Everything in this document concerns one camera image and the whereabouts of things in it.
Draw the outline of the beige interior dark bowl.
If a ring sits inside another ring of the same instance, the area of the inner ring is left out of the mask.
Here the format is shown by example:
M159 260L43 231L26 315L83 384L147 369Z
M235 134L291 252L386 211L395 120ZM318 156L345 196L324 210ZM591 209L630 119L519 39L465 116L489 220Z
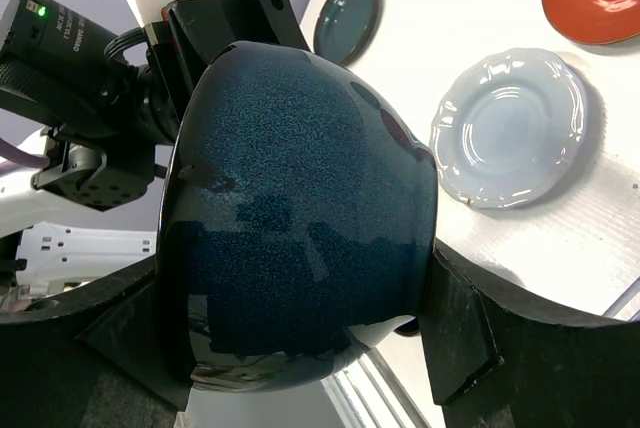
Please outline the beige interior dark bowl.
M194 387L328 377L421 304L438 177L359 77L307 51L237 42L204 71L172 153L157 319Z

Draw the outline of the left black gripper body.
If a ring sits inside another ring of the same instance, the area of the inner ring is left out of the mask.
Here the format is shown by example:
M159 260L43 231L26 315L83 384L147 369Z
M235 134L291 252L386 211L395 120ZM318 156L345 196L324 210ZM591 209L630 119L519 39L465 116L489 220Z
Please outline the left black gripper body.
M130 129L173 143L203 72L239 41L306 48L290 0L175 0L159 22L110 41L104 57L131 100Z

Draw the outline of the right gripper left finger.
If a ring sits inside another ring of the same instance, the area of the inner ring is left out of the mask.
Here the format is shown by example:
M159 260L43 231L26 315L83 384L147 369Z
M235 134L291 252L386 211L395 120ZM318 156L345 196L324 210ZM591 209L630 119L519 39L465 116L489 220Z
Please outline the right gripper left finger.
M4 427L172 427L190 385L162 357L147 258L1 315Z

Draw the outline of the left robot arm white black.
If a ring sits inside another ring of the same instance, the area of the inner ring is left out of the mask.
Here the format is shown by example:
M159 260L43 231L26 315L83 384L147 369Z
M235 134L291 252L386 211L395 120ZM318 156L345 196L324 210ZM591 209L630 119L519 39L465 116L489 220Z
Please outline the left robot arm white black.
M115 34L55 0L1 17L1 106L37 122L1 146L1 296L35 302L153 255L154 232L63 226L142 198L206 66L228 45L305 48L290 0L126 0Z

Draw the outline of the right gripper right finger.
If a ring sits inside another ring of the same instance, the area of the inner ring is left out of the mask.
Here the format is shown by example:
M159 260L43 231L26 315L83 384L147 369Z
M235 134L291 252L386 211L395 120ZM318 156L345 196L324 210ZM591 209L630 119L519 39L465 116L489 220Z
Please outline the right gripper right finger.
M636 427L639 324L570 308L437 241L417 315L448 427Z

